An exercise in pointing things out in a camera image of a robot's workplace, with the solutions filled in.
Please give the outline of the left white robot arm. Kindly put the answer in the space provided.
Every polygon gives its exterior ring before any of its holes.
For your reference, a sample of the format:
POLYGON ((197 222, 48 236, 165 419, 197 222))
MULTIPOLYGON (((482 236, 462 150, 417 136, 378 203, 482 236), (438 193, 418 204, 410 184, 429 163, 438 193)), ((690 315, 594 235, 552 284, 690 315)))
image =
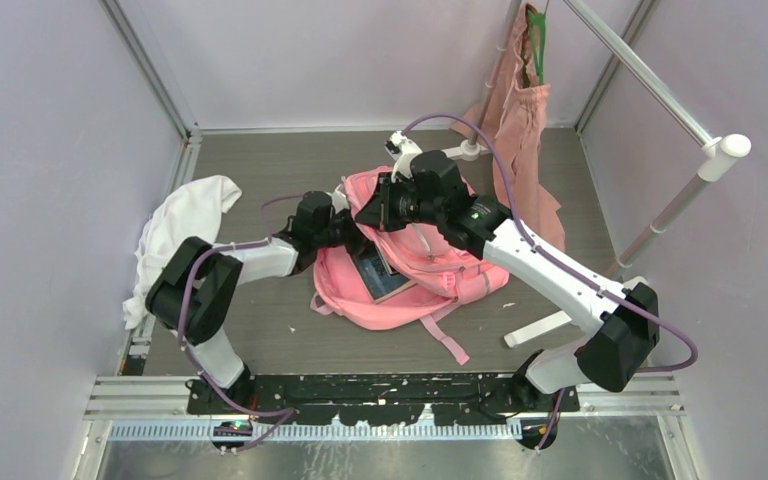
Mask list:
POLYGON ((279 232, 242 244, 185 239, 150 288, 144 305, 174 332, 200 376, 214 384, 212 398, 229 413, 252 397, 250 369, 224 330, 238 286, 300 274, 320 251, 358 239, 347 196, 341 190, 311 191, 279 232))

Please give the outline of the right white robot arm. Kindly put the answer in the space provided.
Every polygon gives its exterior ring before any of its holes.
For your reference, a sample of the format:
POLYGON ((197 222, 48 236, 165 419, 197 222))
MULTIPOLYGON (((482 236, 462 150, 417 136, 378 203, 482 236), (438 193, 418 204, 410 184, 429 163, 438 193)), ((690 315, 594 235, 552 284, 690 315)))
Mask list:
POLYGON ((470 192, 439 150, 419 154, 409 170, 379 175, 356 222, 382 232, 432 225, 451 246, 531 286, 586 335, 532 355, 514 386, 518 403, 537 411, 554 392, 587 382, 623 391, 659 341, 656 293, 646 285, 628 289, 543 242, 498 200, 470 192))

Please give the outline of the black book gold cover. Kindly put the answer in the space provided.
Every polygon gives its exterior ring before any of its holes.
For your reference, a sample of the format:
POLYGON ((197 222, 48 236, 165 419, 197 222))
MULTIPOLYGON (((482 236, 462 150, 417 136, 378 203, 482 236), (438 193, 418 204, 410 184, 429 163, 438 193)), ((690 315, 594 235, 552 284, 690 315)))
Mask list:
POLYGON ((371 257, 350 259, 374 303, 384 302, 416 285, 414 280, 392 267, 374 244, 371 257))

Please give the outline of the pink student backpack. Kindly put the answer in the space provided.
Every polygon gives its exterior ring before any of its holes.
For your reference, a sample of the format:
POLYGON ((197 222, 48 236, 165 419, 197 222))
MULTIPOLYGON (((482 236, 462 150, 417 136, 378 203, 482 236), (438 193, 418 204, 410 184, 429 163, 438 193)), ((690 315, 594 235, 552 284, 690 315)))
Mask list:
POLYGON ((367 330, 391 330, 418 321, 463 365, 465 350, 438 323, 458 307, 504 287, 504 269, 450 246, 433 227, 413 224, 392 233, 359 228, 368 250, 318 252, 316 292, 310 307, 336 314, 367 330))

